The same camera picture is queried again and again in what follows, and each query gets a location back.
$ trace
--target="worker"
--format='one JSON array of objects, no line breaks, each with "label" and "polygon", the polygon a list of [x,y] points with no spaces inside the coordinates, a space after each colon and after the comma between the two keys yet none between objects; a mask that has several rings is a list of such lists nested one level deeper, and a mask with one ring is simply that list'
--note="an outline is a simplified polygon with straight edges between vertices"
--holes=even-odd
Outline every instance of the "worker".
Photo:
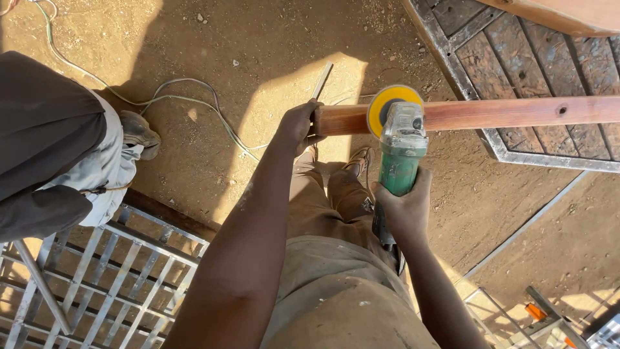
[{"label": "worker", "polygon": [[159,135],[15,51],[0,54],[0,76],[0,242],[108,222]]},{"label": "worker", "polygon": [[323,137],[310,131],[318,105],[282,117],[163,348],[488,348],[428,246],[431,173],[419,168],[402,197],[372,184],[409,264],[420,321],[395,259],[371,231],[357,180],[369,149],[330,177],[325,195],[314,167]]}]

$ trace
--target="hand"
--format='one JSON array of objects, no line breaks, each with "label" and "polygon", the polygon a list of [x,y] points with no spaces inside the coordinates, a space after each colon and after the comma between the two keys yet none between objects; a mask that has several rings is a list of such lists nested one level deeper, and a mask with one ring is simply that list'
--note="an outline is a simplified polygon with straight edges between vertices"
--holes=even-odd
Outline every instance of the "hand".
[{"label": "hand", "polygon": [[323,103],[312,98],[308,103],[289,109],[280,121],[274,140],[293,144],[295,156],[300,156],[306,147],[324,140],[326,137],[315,135],[310,125],[314,110],[322,105]]},{"label": "hand", "polygon": [[430,171],[418,167],[414,187],[401,197],[392,195],[378,182],[373,182],[371,185],[374,198],[383,206],[387,227],[396,243],[428,245],[427,228],[432,179]]}]

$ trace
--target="sanding disc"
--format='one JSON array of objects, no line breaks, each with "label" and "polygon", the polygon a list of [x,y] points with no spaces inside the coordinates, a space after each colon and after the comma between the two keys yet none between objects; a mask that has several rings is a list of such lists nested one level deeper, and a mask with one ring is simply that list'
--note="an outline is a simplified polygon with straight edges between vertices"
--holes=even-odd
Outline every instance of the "sanding disc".
[{"label": "sanding disc", "polygon": [[408,86],[393,85],[380,90],[370,102],[370,107],[366,113],[368,129],[375,137],[380,138],[383,125],[388,118],[389,108],[395,102],[414,102],[423,108],[422,98],[418,92]]}]

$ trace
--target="sandy floor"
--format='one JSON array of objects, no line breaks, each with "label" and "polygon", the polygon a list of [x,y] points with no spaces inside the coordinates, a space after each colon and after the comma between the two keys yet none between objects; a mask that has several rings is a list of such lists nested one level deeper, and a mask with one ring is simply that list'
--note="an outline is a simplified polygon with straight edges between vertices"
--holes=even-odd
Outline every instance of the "sandy floor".
[{"label": "sandy floor", "polygon": [[[7,1],[0,3],[5,7]],[[267,143],[282,114],[309,99],[327,61],[335,66],[320,98],[326,104],[390,84],[412,86],[430,101],[454,99],[399,1],[57,4],[55,42],[68,59],[133,101],[149,99],[173,78],[206,81],[250,147]],[[0,50],[20,51],[101,88],[51,54],[43,17],[31,2],[22,1],[0,19]],[[192,83],[171,86],[166,93],[212,101],[208,91]],[[108,100],[119,109],[130,108],[114,97]],[[140,162],[133,187],[194,219],[222,223],[256,162],[241,154],[206,106],[168,100],[153,105],[146,118],[163,145],[156,159]],[[333,137],[319,145],[319,159],[346,161],[362,145],[376,146],[376,141]],[[431,244],[457,274],[470,270],[578,175],[498,163],[470,131],[431,133],[422,164],[434,174]],[[507,309],[515,308],[523,323],[528,319],[518,304],[527,300],[528,285],[557,299],[571,318],[587,315],[594,309],[591,301],[620,286],[613,267],[620,263],[613,248],[620,228],[617,187],[617,175],[589,174],[472,280]],[[502,330],[512,332],[508,325]]]}]

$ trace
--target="green angle grinder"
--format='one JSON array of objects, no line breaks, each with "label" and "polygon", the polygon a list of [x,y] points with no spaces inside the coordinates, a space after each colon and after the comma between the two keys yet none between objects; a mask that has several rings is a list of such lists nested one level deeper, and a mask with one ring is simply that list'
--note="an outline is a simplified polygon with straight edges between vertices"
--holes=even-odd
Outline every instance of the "green angle grinder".
[{"label": "green angle grinder", "polygon": [[[379,183],[395,196],[409,193],[415,183],[418,162],[428,149],[422,98],[407,86],[384,88],[370,103],[366,121],[370,133],[381,145]],[[383,248],[391,252],[396,243],[378,202],[374,206],[373,233]]]}]

